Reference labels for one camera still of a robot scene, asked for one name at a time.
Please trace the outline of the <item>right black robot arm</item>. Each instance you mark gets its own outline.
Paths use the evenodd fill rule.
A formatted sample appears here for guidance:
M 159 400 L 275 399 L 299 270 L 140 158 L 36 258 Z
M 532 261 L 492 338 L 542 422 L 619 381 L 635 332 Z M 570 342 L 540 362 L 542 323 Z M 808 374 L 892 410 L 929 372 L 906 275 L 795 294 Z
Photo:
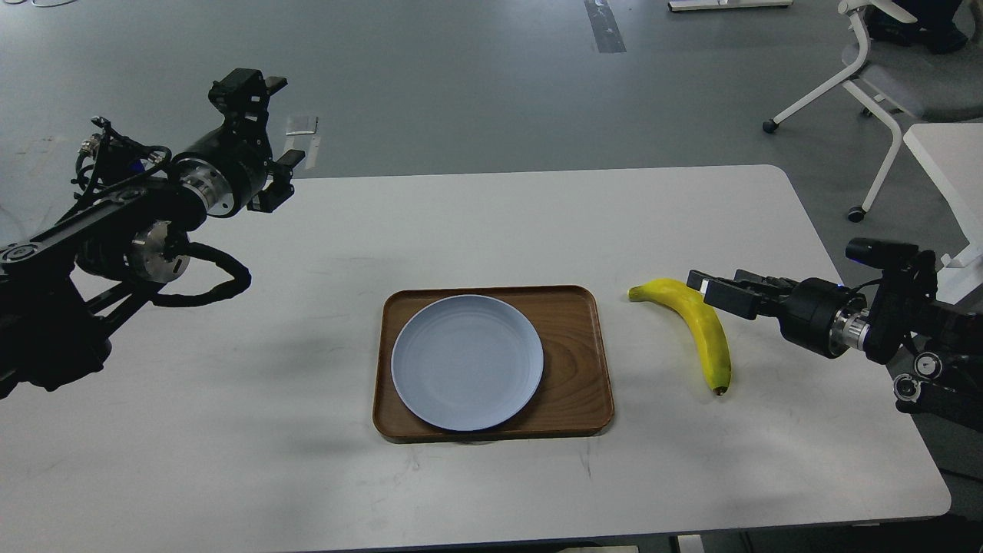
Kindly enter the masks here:
M 730 279 L 691 270 L 686 284 L 724 312 L 775 318 L 787 342 L 829 359 L 856 349 L 885 365 L 905 349 L 912 367 L 894 378 L 896 409 L 981 431 L 981 315 L 938 300 L 935 253 L 858 237 L 847 244 L 846 256 L 880 270 L 872 299 L 860 286 L 746 270 Z

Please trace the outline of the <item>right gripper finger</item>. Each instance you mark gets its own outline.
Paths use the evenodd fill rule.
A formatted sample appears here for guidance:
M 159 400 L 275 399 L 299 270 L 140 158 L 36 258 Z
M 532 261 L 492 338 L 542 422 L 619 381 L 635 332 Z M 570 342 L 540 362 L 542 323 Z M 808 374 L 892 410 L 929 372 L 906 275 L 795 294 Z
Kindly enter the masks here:
M 786 296 L 799 286 L 799 281 L 777 276 L 735 270 L 730 279 L 691 270 L 686 286 L 703 296 Z
M 783 296 L 703 296 L 709 306 L 737 317 L 754 320 L 758 317 L 777 317 Z

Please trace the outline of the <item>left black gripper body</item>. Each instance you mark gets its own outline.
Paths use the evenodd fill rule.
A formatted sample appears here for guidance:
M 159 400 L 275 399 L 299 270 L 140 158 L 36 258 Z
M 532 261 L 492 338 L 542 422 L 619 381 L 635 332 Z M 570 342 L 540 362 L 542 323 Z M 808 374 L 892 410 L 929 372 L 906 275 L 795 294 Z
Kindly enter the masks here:
M 170 177 L 204 204 L 207 216 L 238 214 L 273 175 L 266 119 L 227 117 L 217 129 L 177 154 Z

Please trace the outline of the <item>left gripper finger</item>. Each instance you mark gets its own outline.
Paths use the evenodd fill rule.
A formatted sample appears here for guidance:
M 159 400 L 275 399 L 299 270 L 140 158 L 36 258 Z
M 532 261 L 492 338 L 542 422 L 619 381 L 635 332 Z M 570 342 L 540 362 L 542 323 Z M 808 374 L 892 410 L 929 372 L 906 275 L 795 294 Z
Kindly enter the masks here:
M 256 69 L 232 70 L 222 80 L 215 81 L 208 91 L 208 101 L 223 115 L 223 123 L 211 133 L 266 135 L 268 104 L 286 85 L 285 77 L 264 77 Z
M 305 160 L 305 157 L 305 151 L 290 148 L 277 158 L 277 161 L 268 162 L 266 165 L 268 183 L 250 199 L 248 210 L 271 214 L 286 200 L 292 198 L 295 193 L 292 185 L 294 169 Z

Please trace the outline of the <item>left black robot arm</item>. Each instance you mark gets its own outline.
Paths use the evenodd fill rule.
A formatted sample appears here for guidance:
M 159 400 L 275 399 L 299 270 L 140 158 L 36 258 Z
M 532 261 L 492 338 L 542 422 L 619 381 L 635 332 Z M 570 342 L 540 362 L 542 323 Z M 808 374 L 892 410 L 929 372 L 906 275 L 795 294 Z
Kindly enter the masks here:
M 191 308 L 248 290 L 249 270 L 190 240 L 208 217 L 271 213 L 294 194 L 300 150 L 274 157 L 268 104 L 284 77 L 238 68 L 208 101 L 223 122 L 173 154 L 104 117 L 78 148 L 76 200 L 53 227 L 2 248 L 2 396 L 55 391 L 102 370 L 111 336 L 144 305 Z

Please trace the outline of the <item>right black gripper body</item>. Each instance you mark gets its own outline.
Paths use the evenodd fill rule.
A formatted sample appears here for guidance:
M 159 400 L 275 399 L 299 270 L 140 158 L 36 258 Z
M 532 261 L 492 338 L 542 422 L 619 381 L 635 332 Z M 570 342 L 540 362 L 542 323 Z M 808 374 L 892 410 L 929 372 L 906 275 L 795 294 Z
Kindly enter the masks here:
M 779 302 L 782 337 L 829 359 L 863 349 L 869 310 L 858 293 L 821 279 L 794 284 Z

